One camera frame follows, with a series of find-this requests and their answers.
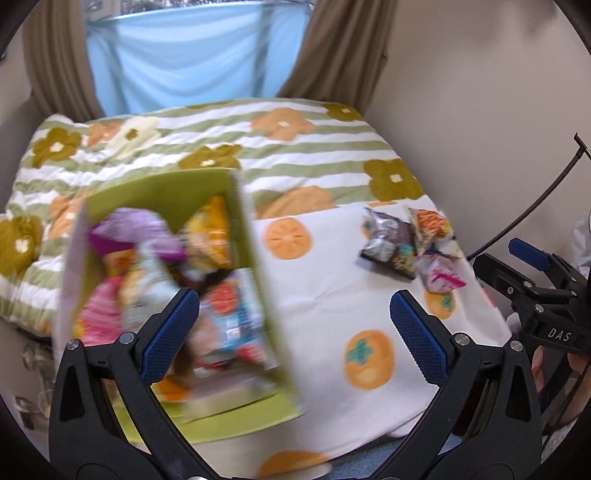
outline blue curtain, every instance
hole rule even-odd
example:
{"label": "blue curtain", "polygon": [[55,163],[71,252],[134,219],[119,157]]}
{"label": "blue curtain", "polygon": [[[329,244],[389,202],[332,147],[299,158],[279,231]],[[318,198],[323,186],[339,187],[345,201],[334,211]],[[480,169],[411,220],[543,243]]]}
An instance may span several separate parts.
{"label": "blue curtain", "polygon": [[273,97],[296,62],[311,9],[235,2],[87,24],[90,66],[108,116]]}

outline snack bag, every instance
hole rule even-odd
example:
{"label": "snack bag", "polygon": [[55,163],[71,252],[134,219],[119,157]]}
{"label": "snack bag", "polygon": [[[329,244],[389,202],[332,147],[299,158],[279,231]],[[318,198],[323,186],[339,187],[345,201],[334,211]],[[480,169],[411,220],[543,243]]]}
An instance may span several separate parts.
{"label": "snack bag", "polygon": [[423,255],[430,248],[435,248],[444,255],[461,258],[462,250],[453,236],[452,224],[448,218],[433,210],[407,207],[408,217],[414,228],[415,248],[418,255]]}
{"label": "snack bag", "polygon": [[426,252],[417,258],[416,263],[427,291],[443,294],[466,286],[466,282],[459,275],[456,263],[439,252]]}
{"label": "snack bag", "polygon": [[103,257],[103,263],[107,270],[107,275],[117,277],[125,275],[135,263],[135,250],[122,250],[106,254]]}
{"label": "snack bag", "polygon": [[416,254],[412,226],[387,213],[365,210],[372,235],[359,256],[413,279]]}
{"label": "snack bag", "polygon": [[86,346],[113,343],[124,332],[117,298],[122,277],[110,277],[99,284],[79,315],[81,339]]}
{"label": "snack bag", "polygon": [[188,262],[177,265],[177,274],[179,285],[196,291],[201,288],[207,277],[203,270],[195,268]]}
{"label": "snack bag", "polygon": [[231,267],[230,220],[222,195],[212,197],[179,234],[192,267],[205,273]]}
{"label": "snack bag", "polygon": [[199,320],[187,341],[195,365],[224,369],[241,359],[265,369],[278,366],[263,322],[252,271],[233,271],[201,300]]}
{"label": "snack bag", "polygon": [[137,332],[150,316],[164,310],[179,289],[150,246],[140,244],[137,262],[125,274],[119,291],[124,331]]}
{"label": "snack bag", "polygon": [[151,210],[117,208],[89,233],[89,243],[101,256],[147,244],[160,258],[182,261],[185,253],[166,221]]}

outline green box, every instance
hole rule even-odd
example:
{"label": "green box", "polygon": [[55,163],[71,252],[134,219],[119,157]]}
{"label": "green box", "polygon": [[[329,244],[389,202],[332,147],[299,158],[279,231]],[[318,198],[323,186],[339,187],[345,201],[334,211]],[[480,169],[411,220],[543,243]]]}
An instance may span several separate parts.
{"label": "green box", "polygon": [[[280,336],[273,329],[273,319],[268,302],[261,288],[261,273],[252,253],[245,208],[242,206],[235,170],[228,168],[204,168],[183,170],[149,176],[97,192],[86,199],[85,210],[91,225],[104,220],[119,207],[144,208],[159,213],[170,229],[177,233],[185,222],[212,196],[223,194],[230,216],[230,240],[235,268],[250,267],[261,292],[265,315],[265,328],[278,357],[283,363],[285,349]],[[89,251],[86,263],[85,284],[78,305],[80,312],[94,288],[103,280],[100,258]],[[234,410],[185,423],[182,404],[162,403],[165,411],[189,443],[213,442],[247,433],[257,432],[302,415],[294,388],[282,368],[274,369],[277,392]],[[130,442],[142,443],[131,418],[124,407],[115,409],[121,426]]]}

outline green stripe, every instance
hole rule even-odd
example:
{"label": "green stripe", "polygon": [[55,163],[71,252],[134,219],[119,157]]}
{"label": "green stripe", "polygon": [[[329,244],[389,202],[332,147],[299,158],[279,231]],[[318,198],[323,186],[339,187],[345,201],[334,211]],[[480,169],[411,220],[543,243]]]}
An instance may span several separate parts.
{"label": "green stripe", "polygon": [[91,192],[96,191],[104,181],[95,180],[88,186],[72,186],[63,180],[32,180],[29,183],[23,181],[16,181],[14,183],[14,190],[17,190],[24,195],[32,195],[36,193],[48,193],[54,190],[59,195],[64,197],[72,198],[77,194],[82,193],[85,190]]}
{"label": "green stripe", "polygon": [[[335,205],[346,205],[353,202],[371,202],[375,197],[369,191],[369,186],[361,185],[357,187],[334,187],[325,189],[330,193]],[[258,212],[264,206],[280,198],[285,192],[276,190],[259,190],[252,194],[252,201],[255,210]]]}
{"label": "green stripe", "polygon": [[43,223],[46,225],[51,222],[51,215],[49,213],[49,205],[45,203],[33,203],[27,205],[26,208],[22,208],[22,206],[18,205],[17,203],[8,202],[6,205],[6,210],[9,211],[14,215],[23,215],[23,216],[31,216],[37,215]]}
{"label": "green stripe", "polygon": [[44,121],[37,131],[39,130],[49,130],[52,128],[63,128],[68,130],[68,132],[78,132],[80,135],[88,135],[88,126],[83,124],[67,124],[65,122],[60,122],[57,120],[46,120]]}
{"label": "green stripe", "polygon": [[292,165],[280,163],[270,168],[249,168],[242,173],[246,183],[263,177],[305,177],[308,179],[339,173],[363,173],[363,162],[346,160],[319,165]]}
{"label": "green stripe", "polygon": [[40,255],[42,257],[57,257],[65,252],[70,245],[70,238],[56,238],[54,240],[45,240],[41,246]]}
{"label": "green stripe", "polygon": [[62,275],[63,272],[39,270],[37,267],[32,265],[28,268],[22,280],[27,282],[29,285],[35,285],[38,288],[57,290],[61,287]]}
{"label": "green stripe", "polygon": [[7,319],[10,317],[12,312],[12,302],[10,299],[5,298],[3,295],[0,295],[0,316],[2,318]]}
{"label": "green stripe", "polygon": [[[120,165],[133,164],[135,160],[146,157],[151,154],[161,155],[177,155],[189,154],[207,144],[220,143],[217,139],[205,138],[194,143],[176,144],[176,145],[153,145],[145,150],[136,150],[131,155],[117,160],[115,158],[107,158],[100,162],[66,160],[56,165],[64,168],[67,171],[77,173],[99,173],[107,167],[117,167]],[[293,145],[285,144],[267,144],[264,147],[252,148],[243,147],[238,152],[237,157],[244,160],[257,160],[266,158],[274,154],[288,154],[288,153],[321,153],[321,152],[339,152],[339,151],[372,151],[372,150],[391,150],[390,146],[383,141],[369,140],[369,141],[350,141],[350,142],[326,142],[326,143],[299,143]],[[23,166],[31,168],[32,158],[24,162]]]}
{"label": "green stripe", "polygon": [[55,310],[36,309],[21,300],[13,302],[12,315],[19,319],[15,323],[32,330],[39,336],[51,335],[51,326],[56,318],[56,313]]}
{"label": "green stripe", "polygon": [[[318,118],[310,118],[315,120],[326,120],[325,115],[320,115]],[[233,127],[238,123],[231,122],[228,125],[221,125],[219,120],[208,120],[198,124],[190,124],[184,127],[175,127],[172,129],[167,128],[159,128],[158,132],[165,137],[169,134],[176,134],[176,133],[202,133],[214,127]],[[318,125],[316,129],[311,133],[311,135],[336,135],[336,134],[365,134],[365,133],[375,133],[375,130],[370,127],[369,125],[348,125],[345,124],[345,127],[341,125]],[[215,137],[207,137],[207,138],[198,138],[196,141],[203,142],[207,141],[209,143],[223,143],[234,140],[230,136],[235,137],[239,135],[240,138],[255,138],[255,137],[264,137],[265,131],[264,130],[249,130],[249,131],[234,131],[234,132],[223,132],[220,135]]]}
{"label": "green stripe", "polygon": [[281,98],[269,98],[269,99],[252,99],[252,98],[245,98],[239,100],[230,100],[227,102],[215,102],[215,103],[205,103],[203,105],[190,105],[186,107],[179,107],[173,109],[166,109],[161,110],[158,112],[146,113],[142,116],[157,116],[159,118],[178,118],[181,116],[187,115],[195,115],[196,113],[201,112],[211,112],[214,110],[219,110],[220,108],[232,108],[232,107],[240,107],[240,106],[249,106],[249,105],[263,105],[263,103],[276,103],[277,108],[281,105],[287,105],[288,103],[292,103],[295,105],[305,105],[311,107],[322,107],[323,105],[320,102],[315,102],[313,100],[292,100],[292,99],[281,99]]}

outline yellow snack package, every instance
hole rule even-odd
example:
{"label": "yellow snack package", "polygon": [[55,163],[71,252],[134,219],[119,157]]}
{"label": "yellow snack package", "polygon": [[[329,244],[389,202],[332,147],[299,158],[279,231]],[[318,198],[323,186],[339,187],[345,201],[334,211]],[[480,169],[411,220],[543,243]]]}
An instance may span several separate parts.
{"label": "yellow snack package", "polygon": [[103,257],[103,263],[105,264],[108,276],[117,277],[119,275],[125,275],[135,263],[135,250],[122,250],[120,252],[106,254]]}
{"label": "yellow snack package", "polygon": [[216,195],[195,212],[185,223],[181,239],[192,267],[207,273],[231,268],[230,220],[225,198]]}

